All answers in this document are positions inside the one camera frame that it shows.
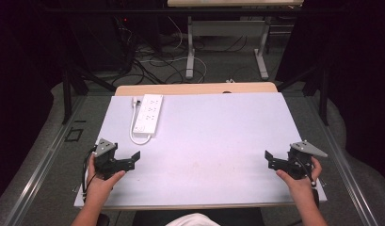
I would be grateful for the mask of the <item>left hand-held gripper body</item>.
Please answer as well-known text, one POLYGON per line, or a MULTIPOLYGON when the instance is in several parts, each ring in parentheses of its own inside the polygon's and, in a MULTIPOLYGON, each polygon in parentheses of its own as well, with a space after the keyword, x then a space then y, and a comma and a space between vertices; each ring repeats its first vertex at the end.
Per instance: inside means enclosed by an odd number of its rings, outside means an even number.
POLYGON ((109 179, 115 172, 116 159, 115 151, 118 146, 104 138, 98 141, 94 151, 94 167, 95 171, 103 177, 104 180, 109 179))

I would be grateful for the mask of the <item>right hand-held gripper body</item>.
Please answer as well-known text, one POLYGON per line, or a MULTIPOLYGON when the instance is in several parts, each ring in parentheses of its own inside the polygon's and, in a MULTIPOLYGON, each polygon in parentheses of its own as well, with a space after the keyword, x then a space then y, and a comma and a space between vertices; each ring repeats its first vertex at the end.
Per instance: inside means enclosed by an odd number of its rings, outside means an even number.
POLYGON ((315 147, 307 140, 292 143, 290 147, 291 149, 288 152, 288 163, 290 164, 290 169, 287 170, 287 172, 296 180, 300 180, 312 172, 313 155, 320 157, 328 156, 325 152, 315 147))

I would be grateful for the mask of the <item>person's right hand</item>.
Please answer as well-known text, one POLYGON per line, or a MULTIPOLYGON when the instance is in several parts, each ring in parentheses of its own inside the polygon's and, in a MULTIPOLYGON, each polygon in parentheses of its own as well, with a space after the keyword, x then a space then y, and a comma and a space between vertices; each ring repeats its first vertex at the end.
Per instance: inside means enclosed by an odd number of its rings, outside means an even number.
POLYGON ((313 166, 311 175, 300 180, 293 179, 289 174, 287 174, 283 170, 276 171, 276 175, 279 176, 287 184, 291 196, 293 193, 308 192, 309 190, 312 191, 312 183, 315 183, 317 181, 322 171, 321 164, 315 157, 312 158, 312 162, 313 166))

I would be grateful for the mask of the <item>person's left hand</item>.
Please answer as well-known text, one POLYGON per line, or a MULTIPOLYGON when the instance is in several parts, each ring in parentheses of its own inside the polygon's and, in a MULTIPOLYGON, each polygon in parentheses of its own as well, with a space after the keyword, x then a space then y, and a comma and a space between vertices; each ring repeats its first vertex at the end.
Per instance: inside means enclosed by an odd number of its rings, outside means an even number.
POLYGON ((121 170, 113 174, 109 179, 101 179, 95 170, 94 166, 95 156, 92 155, 88 160, 88 186, 86 204, 100 204, 103 205, 114 185, 125 175, 125 171, 121 170))

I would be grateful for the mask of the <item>white power strip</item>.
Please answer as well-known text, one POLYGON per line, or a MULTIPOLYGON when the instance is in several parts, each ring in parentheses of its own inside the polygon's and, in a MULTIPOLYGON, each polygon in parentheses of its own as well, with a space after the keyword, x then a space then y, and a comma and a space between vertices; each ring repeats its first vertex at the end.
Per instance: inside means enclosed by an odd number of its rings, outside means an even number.
POLYGON ((153 136, 155 134, 163 100, 162 94, 143 96, 133 128, 134 135, 153 136))

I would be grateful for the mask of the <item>white table mat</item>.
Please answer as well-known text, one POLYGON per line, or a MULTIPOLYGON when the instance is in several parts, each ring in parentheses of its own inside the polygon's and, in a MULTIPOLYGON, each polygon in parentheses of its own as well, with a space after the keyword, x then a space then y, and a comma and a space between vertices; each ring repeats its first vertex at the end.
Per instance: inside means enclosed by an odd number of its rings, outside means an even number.
POLYGON ((300 135, 278 92, 167 95, 153 138, 129 137, 132 100, 111 99, 99 133, 116 157, 141 157, 105 203, 112 210, 192 209, 291 203, 265 153, 284 159, 300 135))

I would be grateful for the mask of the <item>black metal stand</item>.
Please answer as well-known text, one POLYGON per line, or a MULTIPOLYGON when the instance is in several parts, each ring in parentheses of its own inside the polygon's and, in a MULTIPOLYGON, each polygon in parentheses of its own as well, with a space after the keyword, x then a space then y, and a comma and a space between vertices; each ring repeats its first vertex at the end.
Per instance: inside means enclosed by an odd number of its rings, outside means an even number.
POLYGON ((320 91, 318 115, 322 122, 328 126, 329 71, 321 66, 311 66, 303 73, 292 76, 287 81, 277 85, 277 89, 283 91, 302 79, 308 79, 302 90, 304 96, 313 96, 317 90, 320 91))
POLYGON ((66 124, 72 116, 72 89, 78 95, 87 95, 89 89, 85 80, 114 92, 117 88, 103 79, 97 77, 93 73, 83 69, 75 63, 66 63, 62 68, 62 87, 63 87, 63 102, 64 102, 64 119, 63 124, 66 124))

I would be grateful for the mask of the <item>person's white shirt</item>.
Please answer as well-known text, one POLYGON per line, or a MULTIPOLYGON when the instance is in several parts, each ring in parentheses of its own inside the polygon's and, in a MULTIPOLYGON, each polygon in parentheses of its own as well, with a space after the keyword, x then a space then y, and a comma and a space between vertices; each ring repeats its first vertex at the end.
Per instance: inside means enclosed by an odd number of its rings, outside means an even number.
POLYGON ((168 223, 166 226, 220 226, 220 225, 203 214, 194 213, 194 214, 189 214, 180 218, 176 218, 170 223, 168 223))

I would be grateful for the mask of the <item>dark computer tower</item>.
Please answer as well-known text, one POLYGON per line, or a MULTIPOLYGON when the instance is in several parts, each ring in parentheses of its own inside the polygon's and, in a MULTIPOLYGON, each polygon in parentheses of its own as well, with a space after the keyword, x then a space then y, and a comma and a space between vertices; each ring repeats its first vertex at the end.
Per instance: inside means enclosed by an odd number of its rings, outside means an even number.
POLYGON ((131 63, 121 49, 110 16, 81 15, 69 18, 83 58, 93 72, 128 72, 131 63))

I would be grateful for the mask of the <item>metal floor rail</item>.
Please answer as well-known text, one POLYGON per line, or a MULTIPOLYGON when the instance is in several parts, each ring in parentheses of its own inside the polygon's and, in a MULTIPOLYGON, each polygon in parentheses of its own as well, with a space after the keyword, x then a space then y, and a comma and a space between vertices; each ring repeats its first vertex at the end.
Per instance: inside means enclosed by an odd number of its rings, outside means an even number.
POLYGON ((39 192, 47 173, 71 130, 71 120, 85 102, 85 96, 73 97, 72 114, 62 123, 64 108, 62 97, 54 99, 54 105, 46 123, 31 147, 27 157, 8 188, 0 198, 2 207, 7 207, 2 226, 19 226, 29 206, 39 192))
POLYGON ((352 173, 351 167, 342 151, 342 148, 337 143, 334 135, 331 133, 329 126, 325 125, 319 116, 318 106, 315 99, 313 97, 306 97, 306 102, 308 103, 308 106, 310 107, 328 141, 330 146, 330 156, 344 182, 346 191, 355 206, 356 212, 358 213, 363 226, 379 226, 376 217, 369 207, 367 200, 364 198, 361 188, 352 173))

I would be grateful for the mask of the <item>white desk frame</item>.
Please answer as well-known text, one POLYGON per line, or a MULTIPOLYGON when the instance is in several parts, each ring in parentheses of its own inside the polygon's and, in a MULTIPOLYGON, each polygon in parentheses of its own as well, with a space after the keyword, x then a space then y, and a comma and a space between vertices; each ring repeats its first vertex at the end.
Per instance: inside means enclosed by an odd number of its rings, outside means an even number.
POLYGON ((254 50, 259 75, 266 81, 269 75, 265 66, 264 51, 266 40, 269 33, 271 18, 265 17, 261 21, 196 21, 191 16, 187 18, 187 44, 188 55, 186 62, 187 79, 193 77, 195 48, 193 46, 193 38, 200 37, 258 37, 260 45, 254 50))

